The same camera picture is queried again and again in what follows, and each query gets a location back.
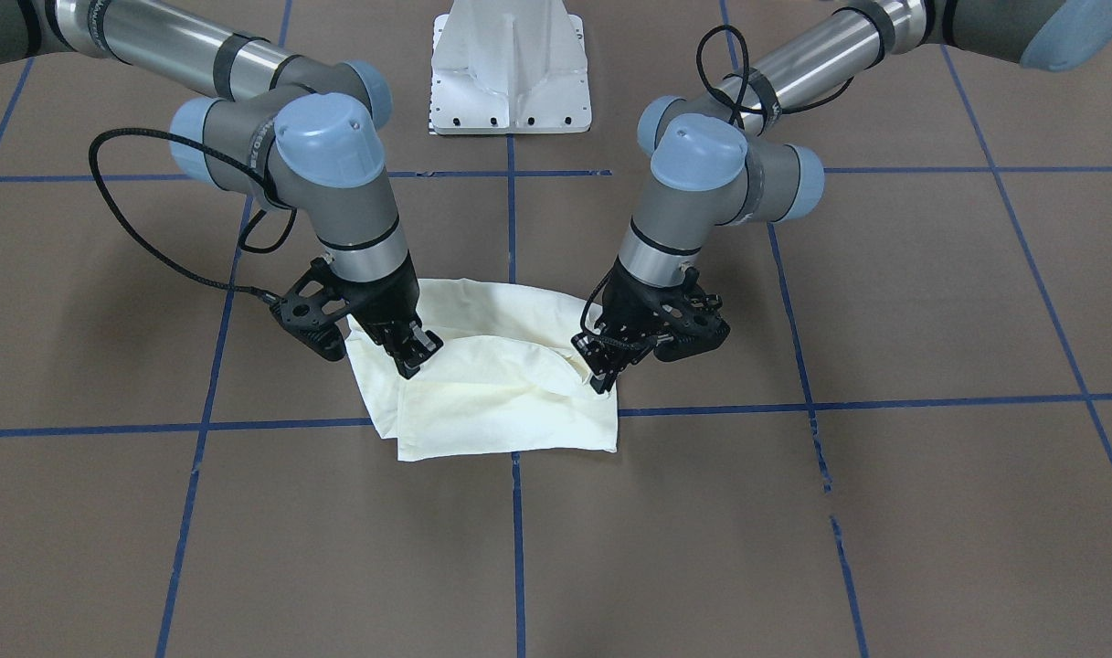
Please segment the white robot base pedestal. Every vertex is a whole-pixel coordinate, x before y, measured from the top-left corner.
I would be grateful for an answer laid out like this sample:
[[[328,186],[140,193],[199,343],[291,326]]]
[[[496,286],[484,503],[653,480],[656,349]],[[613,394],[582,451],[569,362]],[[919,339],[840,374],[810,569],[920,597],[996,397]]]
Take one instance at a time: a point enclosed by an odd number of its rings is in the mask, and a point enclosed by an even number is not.
[[[433,134],[589,131],[584,22],[563,1],[455,1],[431,37]]]

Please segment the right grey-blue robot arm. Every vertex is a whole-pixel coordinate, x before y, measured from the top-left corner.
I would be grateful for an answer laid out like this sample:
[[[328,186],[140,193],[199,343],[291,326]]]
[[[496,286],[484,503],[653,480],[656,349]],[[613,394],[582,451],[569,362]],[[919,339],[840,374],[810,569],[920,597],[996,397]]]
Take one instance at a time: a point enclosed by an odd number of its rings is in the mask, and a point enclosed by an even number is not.
[[[324,255],[284,295],[245,287],[326,361],[351,317],[413,378],[441,349],[423,328],[420,288],[377,130],[391,92],[364,61],[325,64],[160,1],[0,1],[0,64],[51,53],[118,61],[192,89],[167,131],[197,182],[251,196],[262,212],[309,216]]]

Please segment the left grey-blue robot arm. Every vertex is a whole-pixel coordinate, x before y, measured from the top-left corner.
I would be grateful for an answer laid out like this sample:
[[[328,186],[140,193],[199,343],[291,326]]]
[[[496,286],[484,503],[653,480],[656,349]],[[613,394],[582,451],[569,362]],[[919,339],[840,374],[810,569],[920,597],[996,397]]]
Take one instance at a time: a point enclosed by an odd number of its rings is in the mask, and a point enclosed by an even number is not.
[[[831,103],[861,72],[924,44],[1074,69],[1111,40],[1112,1],[848,1],[757,62],[735,27],[709,30],[719,33],[738,42],[738,68],[722,80],[699,71],[697,99],[661,97],[641,114],[649,179],[598,285],[600,316],[582,318],[570,341],[597,393],[647,356],[681,361],[726,340],[719,296],[703,291],[696,267],[713,228],[798,219],[820,205],[820,157],[765,139],[781,118]]]

